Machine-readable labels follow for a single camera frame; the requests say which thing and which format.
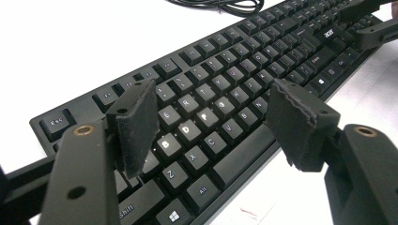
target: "screw hole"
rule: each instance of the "screw hole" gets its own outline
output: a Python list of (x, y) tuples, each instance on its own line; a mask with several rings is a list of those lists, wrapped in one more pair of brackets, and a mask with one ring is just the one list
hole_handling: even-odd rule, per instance
[(126, 113), (127, 112), (127, 110), (126, 109), (120, 109), (120, 110), (117, 110), (117, 113)]
[(68, 192), (68, 199), (76, 200), (82, 197), (84, 194), (85, 194), (85, 187), (78, 186)]
[(84, 136), (84, 135), (92, 133), (93, 131), (94, 131), (94, 127), (91, 125), (87, 125), (87, 126), (81, 126), (81, 127), (75, 128), (75, 130), (73, 130), (73, 133), (76, 136)]
[(355, 127), (355, 130), (359, 134), (370, 138), (374, 138), (377, 135), (377, 133), (374, 130), (369, 129), (367, 127)]

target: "function key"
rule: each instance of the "function key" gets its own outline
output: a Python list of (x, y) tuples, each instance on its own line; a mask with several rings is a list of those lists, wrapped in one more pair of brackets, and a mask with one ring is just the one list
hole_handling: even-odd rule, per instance
[(76, 122), (68, 110), (53, 112), (39, 122), (49, 141), (55, 142), (62, 137), (65, 130)]
[(119, 95), (114, 86), (104, 87), (93, 96), (94, 101), (103, 113), (106, 113), (118, 98)]
[(231, 44), (236, 44), (242, 40), (242, 37), (236, 30), (234, 30), (234, 28), (227, 29), (225, 31), (225, 36)]
[(155, 69), (153, 69), (153, 67), (147, 67), (140, 70), (139, 75), (144, 79), (155, 79), (156, 83), (161, 83), (163, 81), (161, 76), (155, 71)]
[(257, 32), (259, 29), (258, 27), (252, 23), (251, 21), (245, 21), (238, 26), (246, 35), (252, 35)]
[(185, 49), (184, 52), (179, 54), (179, 56), (181, 56), (181, 58), (184, 59), (184, 61), (191, 67), (204, 59), (193, 47)]
[(196, 49), (205, 57), (209, 58), (209, 56), (215, 54), (217, 52), (216, 47), (210, 43), (208, 40), (201, 41), (197, 46)]
[(181, 69), (170, 58), (160, 60), (155, 69), (164, 79), (169, 79), (181, 72)]
[(215, 35), (210, 42), (217, 48), (218, 51), (224, 50), (231, 45), (230, 42), (222, 35)]

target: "keyboard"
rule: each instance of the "keyboard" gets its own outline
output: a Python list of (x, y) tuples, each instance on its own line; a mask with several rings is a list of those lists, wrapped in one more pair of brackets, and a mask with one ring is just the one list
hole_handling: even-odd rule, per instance
[(288, 0), (139, 67), (30, 121), (47, 155), (69, 127), (100, 120), (135, 83), (155, 79), (161, 129), (143, 173), (115, 171), (122, 224), (204, 224), (279, 149), (267, 119), (274, 79), (328, 99), (372, 51), (355, 47), (369, 15), (338, 24), (343, 0)]

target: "key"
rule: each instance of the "key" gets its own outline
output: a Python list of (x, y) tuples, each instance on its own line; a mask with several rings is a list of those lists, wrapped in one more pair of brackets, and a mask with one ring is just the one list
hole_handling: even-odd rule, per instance
[(193, 47), (185, 49), (184, 52), (179, 54), (179, 56), (181, 56), (181, 58), (184, 59), (184, 61), (191, 67), (203, 60), (202, 55)]
[(236, 67), (231, 67), (228, 70), (226, 70), (225, 78), (233, 86), (237, 86), (243, 82), (243, 80), (245, 79), (245, 75), (243, 75), (243, 73)]
[(207, 168), (209, 160), (198, 146), (194, 146), (184, 154), (182, 163), (193, 176), (198, 176)]
[(286, 17), (283, 20), (276, 22), (274, 25), (284, 36), (285, 34), (288, 34), (296, 29), (298, 23), (295, 22), (292, 18)]
[(188, 94), (194, 87), (193, 83), (184, 74), (175, 76), (168, 83), (179, 96)]
[(214, 92), (216, 92), (216, 94), (219, 96), (223, 95), (226, 91), (232, 88), (231, 83), (228, 82), (223, 75), (213, 78), (210, 85), (212, 90), (214, 90)]
[(238, 26), (243, 32), (246, 33), (246, 35), (250, 36), (252, 34), (254, 34), (255, 32), (258, 31), (258, 27), (256, 25), (254, 25), (254, 23), (250, 22), (250, 21), (244, 21), (243, 23), (241, 23)]
[(184, 196), (188, 204), (192, 207), (195, 214), (200, 214), (205, 210), (221, 192), (208, 179), (207, 175), (201, 176), (190, 187), (188, 187)]
[(181, 144), (171, 133), (156, 142), (156, 152), (165, 162), (171, 162), (178, 158), (182, 150)]
[(220, 73), (225, 71), (225, 67), (215, 57), (207, 59), (205, 63), (202, 64), (202, 67), (212, 77), (219, 75)]
[(201, 66), (191, 68), (191, 70), (186, 74), (196, 86), (199, 86), (210, 79), (208, 73)]
[(154, 180), (150, 180), (119, 204), (120, 223), (122, 225), (139, 223), (150, 216), (166, 200), (167, 198), (163, 191)]
[(176, 107), (178, 112), (188, 119), (199, 109), (199, 104), (188, 94), (176, 102)]
[(260, 119), (264, 120), (267, 114), (268, 103), (262, 98), (258, 97), (252, 104), (249, 105), (249, 109)]
[(161, 164), (158, 159), (153, 155), (151, 151), (148, 152), (143, 167), (143, 173), (140, 175), (144, 182), (152, 179), (152, 177), (158, 173), (161, 168)]
[(181, 68), (179, 68), (170, 58), (160, 60), (160, 62), (155, 66), (155, 69), (166, 80), (181, 72)]
[(210, 42), (218, 51), (224, 50), (231, 45), (222, 34), (215, 35)]
[(257, 116), (247, 107), (237, 114), (235, 120), (245, 132), (252, 131), (258, 122), (260, 122)]
[(211, 90), (210, 86), (207, 83), (195, 89), (193, 95), (199, 104), (206, 106), (211, 102), (212, 99), (216, 97), (216, 93)]
[(235, 145), (243, 136), (243, 129), (233, 119), (229, 119), (222, 125), (220, 134), (229, 145)]
[(240, 34), (234, 30), (234, 28), (228, 28), (225, 31), (225, 37), (231, 42), (231, 44), (236, 44), (242, 40)]
[(215, 54), (217, 52), (216, 47), (212, 45), (208, 40), (201, 41), (196, 49), (202, 54), (205, 58), (209, 58), (209, 56)]
[(219, 54), (216, 58), (219, 59), (226, 68), (233, 66), (237, 62), (237, 58), (229, 52), (229, 50)]
[(209, 108), (204, 108), (196, 114), (196, 124), (205, 133), (212, 131), (220, 122), (216, 114)]
[(229, 117), (234, 111), (234, 105), (226, 97), (221, 97), (214, 102), (213, 112), (216, 113), (221, 120)]
[(173, 200), (156, 215), (156, 220), (161, 225), (190, 224), (193, 219), (179, 199)]
[(258, 97), (262, 92), (261, 85), (254, 78), (249, 78), (241, 88), (251, 99)]
[(176, 161), (161, 172), (161, 181), (174, 195), (181, 191), (188, 184), (189, 180), (187, 173)]
[(161, 127), (166, 131), (171, 131), (181, 121), (181, 116), (170, 105), (160, 110), (158, 114), (160, 116)]
[(199, 141), (202, 132), (193, 123), (192, 120), (187, 120), (187, 122), (182, 123), (178, 126), (177, 130), (178, 138), (187, 146), (188, 148), (196, 144)]
[(176, 93), (167, 85), (167, 83), (162, 83), (156, 87), (156, 94), (158, 94), (158, 104), (162, 107), (170, 105), (176, 100)]
[(201, 145), (206, 151), (207, 155), (213, 160), (216, 160), (228, 150), (228, 145), (226, 142), (215, 131), (203, 139), (201, 141)]
[(227, 189), (274, 142), (271, 131), (265, 125), (260, 125), (211, 169), (211, 177), (218, 187)]
[(48, 140), (55, 142), (62, 137), (65, 130), (75, 125), (76, 122), (68, 110), (63, 110), (45, 116), (39, 124)]
[(250, 99), (240, 87), (236, 87), (229, 93), (229, 100), (237, 109), (240, 109), (245, 106)]
[(93, 96), (94, 101), (103, 113), (106, 113), (118, 98), (119, 95), (113, 86), (104, 87)]

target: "black cable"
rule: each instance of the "black cable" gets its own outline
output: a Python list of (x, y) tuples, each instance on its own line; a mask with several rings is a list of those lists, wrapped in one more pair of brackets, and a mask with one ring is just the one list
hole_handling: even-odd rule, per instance
[[(167, 0), (179, 6), (187, 8), (210, 9), (217, 8), (238, 17), (249, 17), (261, 10), (264, 0)], [(241, 5), (243, 2), (253, 4)]]

